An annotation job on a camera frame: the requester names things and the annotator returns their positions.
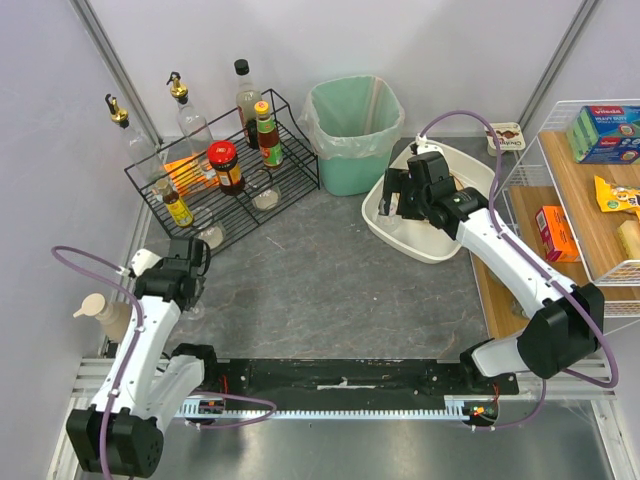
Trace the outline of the floral ceramic plate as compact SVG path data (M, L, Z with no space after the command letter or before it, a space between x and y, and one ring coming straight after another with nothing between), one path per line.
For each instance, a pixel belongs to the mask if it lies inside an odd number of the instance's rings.
M474 184L470 183L466 177L461 176L456 172L451 172L450 176L453 178L457 190L474 187Z

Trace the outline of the clear plastic cup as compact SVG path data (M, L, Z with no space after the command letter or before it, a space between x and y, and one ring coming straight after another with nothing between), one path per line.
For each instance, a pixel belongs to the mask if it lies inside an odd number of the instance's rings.
M378 210L375 215L375 219L374 219L375 224L382 231L388 234L395 232L400 225L401 218L397 215L397 205L398 205L398 202L395 199L395 215L394 216L380 216L378 214Z
M201 300L198 300L192 308L185 311L181 315L181 319L184 321L199 321L204 318L206 313L206 307Z

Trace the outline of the wide glass jar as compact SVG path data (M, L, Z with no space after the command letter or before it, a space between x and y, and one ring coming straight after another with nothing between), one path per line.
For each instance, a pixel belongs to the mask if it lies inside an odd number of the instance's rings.
M203 240L212 250L219 248L226 237L223 224L218 221L207 207L196 207L193 210L192 227L197 238Z

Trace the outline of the small yellow label bottle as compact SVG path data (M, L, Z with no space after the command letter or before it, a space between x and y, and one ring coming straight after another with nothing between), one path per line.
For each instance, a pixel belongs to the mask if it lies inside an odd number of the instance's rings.
M176 225L181 228L190 227L194 215L172 184L166 178L161 178L156 181L155 186Z

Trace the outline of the glass jar with rice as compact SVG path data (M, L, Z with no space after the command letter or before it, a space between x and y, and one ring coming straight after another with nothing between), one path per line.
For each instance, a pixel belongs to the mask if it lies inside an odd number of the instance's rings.
M252 204L259 211L274 209L280 202L280 190L267 169L259 169L247 178L247 187Z

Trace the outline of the yellow cap chili sauce bottle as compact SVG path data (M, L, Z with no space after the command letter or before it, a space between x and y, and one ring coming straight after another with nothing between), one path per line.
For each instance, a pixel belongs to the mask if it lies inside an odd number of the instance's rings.
M283 152L278 128L270 105L260 100L254 105L258 144L266 167L276 169L283 163Z

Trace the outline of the red lid sauce jar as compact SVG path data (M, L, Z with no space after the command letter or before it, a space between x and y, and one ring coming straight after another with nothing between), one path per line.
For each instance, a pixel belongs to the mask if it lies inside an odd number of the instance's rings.
M244 190L245 179L238 163L236 146L227 140L216 141L208 147L207 157L221 191L227 195L239 195Z

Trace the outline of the glass oil bottle gold spout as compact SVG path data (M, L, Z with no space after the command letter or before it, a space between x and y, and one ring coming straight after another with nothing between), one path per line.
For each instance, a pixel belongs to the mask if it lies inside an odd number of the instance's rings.
M213 143L213 137L208 122L191 102L188 87L183 83L179 72L171 72L166 84L177 103L177 122L187 140L194 160L203 174L210 176L207 150Z

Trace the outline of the dark soy sauce bottle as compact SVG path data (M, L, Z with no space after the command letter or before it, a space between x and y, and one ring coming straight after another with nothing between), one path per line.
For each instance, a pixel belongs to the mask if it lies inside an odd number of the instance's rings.
M237 59L234 69L238 78L238 92L236 94L236 106L243 127L243 133L248 146L254 150L259 149L256 112L254 106L262 100L262 95L255 88L250 74L250 66L246 59Z

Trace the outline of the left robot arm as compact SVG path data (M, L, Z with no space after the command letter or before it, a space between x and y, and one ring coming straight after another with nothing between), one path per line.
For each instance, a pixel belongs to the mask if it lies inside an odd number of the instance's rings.
M66 422L83 471L107 479L150 477L171 419L194 390L218 382L210 345L182 343L165 371L157 369L169 334L202 294L210 262L209 245L196 237L172 239L164 257L141 249L132 258L127 331L89 406L72 410Z

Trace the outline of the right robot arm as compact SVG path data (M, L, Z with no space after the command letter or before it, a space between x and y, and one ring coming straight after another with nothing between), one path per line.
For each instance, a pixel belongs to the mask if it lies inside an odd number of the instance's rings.
M603 348L604 295L577 285L540 258L499 218L477 189L457 188L444 156L427 152L383 177L379 212L426 220L478 257L519 302L523 330L478 344L461 356L486 378L530 371L550 379Z

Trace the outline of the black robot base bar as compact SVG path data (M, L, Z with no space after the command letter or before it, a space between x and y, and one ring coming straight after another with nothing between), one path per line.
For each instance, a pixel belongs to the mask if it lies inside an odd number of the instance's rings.
M435 359L230 359L205 375L203 388L282 402L438 408L452 396L516 395L513 373L470 376L458 362Z

